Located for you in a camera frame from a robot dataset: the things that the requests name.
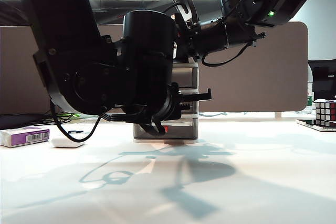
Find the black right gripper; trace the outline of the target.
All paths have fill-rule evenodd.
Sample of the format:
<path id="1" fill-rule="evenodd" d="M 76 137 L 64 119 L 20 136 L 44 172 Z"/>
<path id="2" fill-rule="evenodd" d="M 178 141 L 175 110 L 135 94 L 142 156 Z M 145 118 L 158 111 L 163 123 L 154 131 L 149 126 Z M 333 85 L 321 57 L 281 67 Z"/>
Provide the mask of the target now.
<path id="1" fill-rule="evenodd" d="M 194 38 L 200 32 L 199 18 L 196 21 L 185 21 L 181 13 L 174 14 L 174 22 L 176 25 L 175 42 L 177 45 L 175 63 L 189 63 L 189 58 L 194 62 L 200 60 L 199 53 L 195 48 Z"/>

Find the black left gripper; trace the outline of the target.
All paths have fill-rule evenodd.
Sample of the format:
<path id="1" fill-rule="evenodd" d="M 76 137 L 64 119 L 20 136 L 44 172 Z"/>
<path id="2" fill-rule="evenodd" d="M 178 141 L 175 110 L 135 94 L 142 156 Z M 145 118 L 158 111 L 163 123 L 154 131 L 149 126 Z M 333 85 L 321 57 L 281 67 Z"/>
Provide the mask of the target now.
<path id="1" fill-rule="evenodd" d="M 197 89 L 179 90 L 179 85 L 172 82 L 167 86 L 167 96 L 163 106 L 152 116 L 153 122 L 166 120 L 178 120 L 181 118 L 181 102 L 194 102 L 211 100 L 211 89 L 208 88 L 206 93 L 199 93 Z"/>

